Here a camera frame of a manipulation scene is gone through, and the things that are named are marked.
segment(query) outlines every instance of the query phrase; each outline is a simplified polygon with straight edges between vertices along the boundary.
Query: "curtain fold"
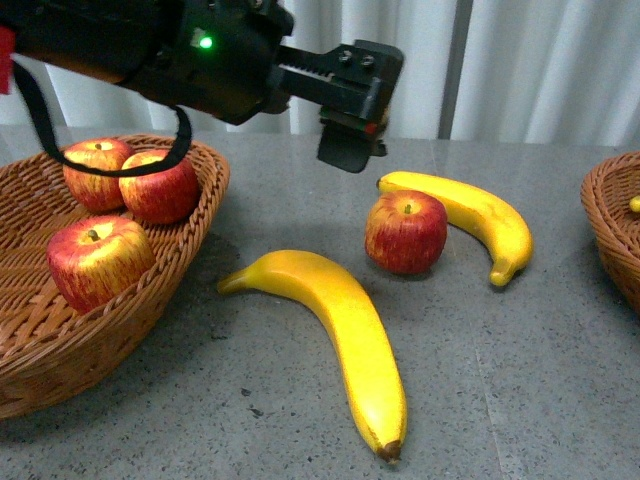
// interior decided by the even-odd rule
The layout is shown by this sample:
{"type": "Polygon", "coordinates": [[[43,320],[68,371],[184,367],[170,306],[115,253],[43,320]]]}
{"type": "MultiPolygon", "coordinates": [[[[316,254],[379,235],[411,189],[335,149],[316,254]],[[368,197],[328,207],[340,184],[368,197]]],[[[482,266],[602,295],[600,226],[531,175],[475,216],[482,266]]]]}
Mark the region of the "curtain fold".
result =
{"type": "MultiPolygon", "coordinates": [[[[437,137],[455,0],[281,3],[295,18],[287,45],[318,53],[356,39],[399,47],[406,60],[387,135],[437,137]]],[[[640,143],[638,25],[637,0],[474,0],[451,138],[640,143]]],[[[175,129],[170,109],[135,92],[16,57],[38,78],[56,125],[175,129]]],[[[197,130],[307,134],[321,131],[318,110],[294,98],[286,113],[259,114],[240,126],[193,110],[189,116],[197,130]]],[[[29,123],[14,87],[0,97],[0,125],[29,123]]]]}

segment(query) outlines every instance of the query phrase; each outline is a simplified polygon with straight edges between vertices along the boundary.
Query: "gray countertop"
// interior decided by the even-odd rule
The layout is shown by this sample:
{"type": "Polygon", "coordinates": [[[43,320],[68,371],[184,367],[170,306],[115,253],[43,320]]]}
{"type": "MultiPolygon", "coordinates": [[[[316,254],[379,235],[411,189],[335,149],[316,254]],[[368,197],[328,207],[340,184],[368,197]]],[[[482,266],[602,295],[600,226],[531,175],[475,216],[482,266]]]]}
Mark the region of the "gray countertop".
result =
{"type": "MultiPolygon", "coordinates": [[[[116,133],[126,132],[58,132],[60,143],[116,133]]],[[[392,139],[387,157],[352,175],[314,159],[317,136],[195,138],[229,159],[231,184],[164,316],[97,386],[0,422],[0,478],[640,477],[640,324],[600,265],[579,199],[584,175],[619,151],[392,139]],[[531,227],[531,264],[496,290],[487,251],[450,227],[431,273],[380,271],[364,222],[376,179],[396,169],[503,197],[531,227]],[[336,260],[378,308],[409,405],[397,466],[360,438],[309,310],[216,293],[222,275],[282,248],[336,260]]],[[[0,128],[3,160],[39,150],[29,128],[0,128]]]]}

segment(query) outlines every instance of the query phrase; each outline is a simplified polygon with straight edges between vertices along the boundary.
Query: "red apple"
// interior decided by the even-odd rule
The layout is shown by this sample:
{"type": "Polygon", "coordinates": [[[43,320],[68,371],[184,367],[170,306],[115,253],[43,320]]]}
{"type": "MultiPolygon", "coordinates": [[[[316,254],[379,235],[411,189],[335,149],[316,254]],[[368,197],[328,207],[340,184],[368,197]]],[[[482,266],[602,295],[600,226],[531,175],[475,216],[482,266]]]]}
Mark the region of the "red apple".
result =
{"type": "MultiPolygon", "coordinates": [[[[64,152],[72,162],[102,170],[120,170],[133,155],[133,148],[116,138],[95,138],[78,142],[64,152]]],[[[101,177],[62,167],[64,181],[78,203],[93,213],[104,213],[124,206],[117,178],[101,177]]]]}
{"type": "Polygon", "coordinates": [[[367,217],[365,251],[392,273],[426,272],[440,258],[446,240],[444,205],[423,192],[383,193],[367,217]]]}
{"type": "MultiPolygon", "coordinates": [[[[138,152],[122,169],[158,162],[166,149],[138,152]]],[[[136,217],[154,224],[174,223],[189,216],[198,205],[200,187],[196,171],[188,157],[164,172],[120,179],[124,203],[136,217]]]]}
{"type": "Polygon", "coordinates": [[[116,215],[80,220],[47,244],[51,276],[69,305],[87,313],[136,283],[155,263],[144,229],[116,215]]]}

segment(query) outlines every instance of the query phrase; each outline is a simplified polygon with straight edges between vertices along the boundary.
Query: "woven basket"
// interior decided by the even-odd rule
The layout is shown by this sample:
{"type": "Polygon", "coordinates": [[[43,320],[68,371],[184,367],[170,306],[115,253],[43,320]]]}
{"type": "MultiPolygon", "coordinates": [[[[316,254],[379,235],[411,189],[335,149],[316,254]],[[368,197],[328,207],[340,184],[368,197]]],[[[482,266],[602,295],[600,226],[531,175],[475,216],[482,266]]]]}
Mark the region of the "woven basket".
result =
{"type": "MultiPolygon", "coordinates": [[[[136,151],[171,138],[119,137],[136,151]]],[[[91,214],[71,197],[62,168],[46,154],[0,169],[0,419],[23,415],[93,386],[147,335],[196,255],[229,182],[224,157],[193,142],[189,158],[202,194],[186,220],[140,221],[156,264],[106,306],[79,315],[59,294],[45,258],[60,228],[91,214]]],[[[121,214],[131,218],[125,210],[121,214]]]]}
{"type": "Polygon", "coordinates": [[[640,213],[629,208],[637,195],[640,152],[600,163],[585,176],[580,191],[604,269],[640,315],[640,213]]]}

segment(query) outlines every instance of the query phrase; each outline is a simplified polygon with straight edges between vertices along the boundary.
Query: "yellow banana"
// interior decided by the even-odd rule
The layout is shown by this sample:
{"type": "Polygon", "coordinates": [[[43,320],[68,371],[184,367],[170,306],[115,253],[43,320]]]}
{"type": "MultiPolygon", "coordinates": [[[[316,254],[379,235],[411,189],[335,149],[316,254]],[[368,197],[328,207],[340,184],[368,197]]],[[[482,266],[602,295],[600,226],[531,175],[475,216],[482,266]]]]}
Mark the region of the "yellow banana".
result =
{"type": "Polygon", "coordinates": [[[533,236],[522,216],[507,202],[473,185],[415,172],[392,172],[378,180],[381,192],[419,190],[440,200],[449,223],[470,233],[489,250],[489,281],[505,286],[533,256],[533,236]]]}
{"type": "Polygon", "coordinates": [[[360,434],[385,461],[399,460],[407,429],[404,389],[384,326],[358,281],[318,254],[279,250],[218,283],[221,294],[248,288],[296,300],[318,316],[338,355],[360,434]]]}

